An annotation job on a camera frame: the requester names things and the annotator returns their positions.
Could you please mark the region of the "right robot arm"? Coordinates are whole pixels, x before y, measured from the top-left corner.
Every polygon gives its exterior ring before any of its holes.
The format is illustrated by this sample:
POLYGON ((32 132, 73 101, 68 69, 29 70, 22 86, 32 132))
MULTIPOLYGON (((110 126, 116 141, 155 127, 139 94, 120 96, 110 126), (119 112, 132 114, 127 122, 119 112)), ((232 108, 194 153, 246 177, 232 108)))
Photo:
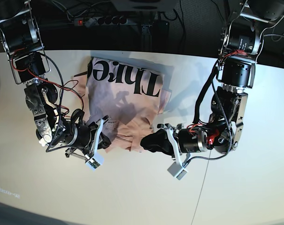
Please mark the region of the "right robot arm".
POLYGON ((0 0, 0 33, 14 81, 25 85, 25 101, 40 145, 47 152, 65 149, 66 157, 80 158, 91 168, 102 165, 98 151, 111 144, 102 133, 108 116, 87 125, 83 108, 62 111, 64 92, 74 89, 45 78, 54 61, 45 53, 30 1, 0 0))

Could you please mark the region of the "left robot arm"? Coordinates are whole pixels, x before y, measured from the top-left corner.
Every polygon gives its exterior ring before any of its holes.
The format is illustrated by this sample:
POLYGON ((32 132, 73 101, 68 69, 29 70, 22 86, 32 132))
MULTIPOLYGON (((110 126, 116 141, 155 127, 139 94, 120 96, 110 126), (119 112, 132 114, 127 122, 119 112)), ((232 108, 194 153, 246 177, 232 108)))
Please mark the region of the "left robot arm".
POLYGON ((268 29, 284 18, 284 0, 243 0, 239 10, 226 10, 218 59, 195 103, 192 124, 159 124, 141 140, 141 147, 173 158, 172 169, 182 172, 201 153, 216 150, 220 158, 235 150, 252 88, 255 67, 268 29))

